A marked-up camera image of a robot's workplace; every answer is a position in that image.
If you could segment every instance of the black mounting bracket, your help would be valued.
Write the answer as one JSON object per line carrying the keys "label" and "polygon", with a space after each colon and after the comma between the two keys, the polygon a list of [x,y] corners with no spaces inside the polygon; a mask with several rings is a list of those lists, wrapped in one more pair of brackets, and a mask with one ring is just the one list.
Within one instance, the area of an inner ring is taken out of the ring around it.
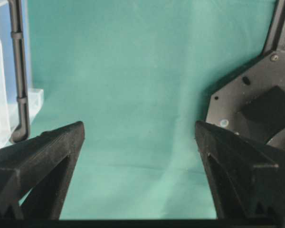
{"label": "black mounting bracket", "polygon": [[262,54],[212,95],[206,121],[285,150],[285,0]]}
{"label": "black mounting bracket", "polygon": [[0,149],[0,220],[59,219],[84,139],[76,122]]}

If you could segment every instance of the green cloth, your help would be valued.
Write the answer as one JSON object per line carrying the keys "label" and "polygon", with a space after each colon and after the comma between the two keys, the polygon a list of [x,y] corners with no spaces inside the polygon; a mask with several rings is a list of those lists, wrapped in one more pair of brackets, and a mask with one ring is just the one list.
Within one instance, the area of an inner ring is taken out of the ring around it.
{"label": "green cloth", "polygon": [[209,95],[259,55],[274,0],[29,0],[32,137],[81,120],[62,219],[216,216],[194,140]]}

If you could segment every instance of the black metal rod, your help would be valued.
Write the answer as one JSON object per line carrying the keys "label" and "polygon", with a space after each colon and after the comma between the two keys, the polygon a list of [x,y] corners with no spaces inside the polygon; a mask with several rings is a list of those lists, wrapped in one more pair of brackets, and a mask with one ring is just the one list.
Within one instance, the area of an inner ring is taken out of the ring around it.
{"label": "black metal rod", "polygon": [[11,36],[13,39],[15,72],[17,84],[17,102],[19,125],[13,132],[10,141],[17,143],[29,137],[29,102],[28,86],[25,66],[25,51],[22,26],[21,0],[9,0]]}

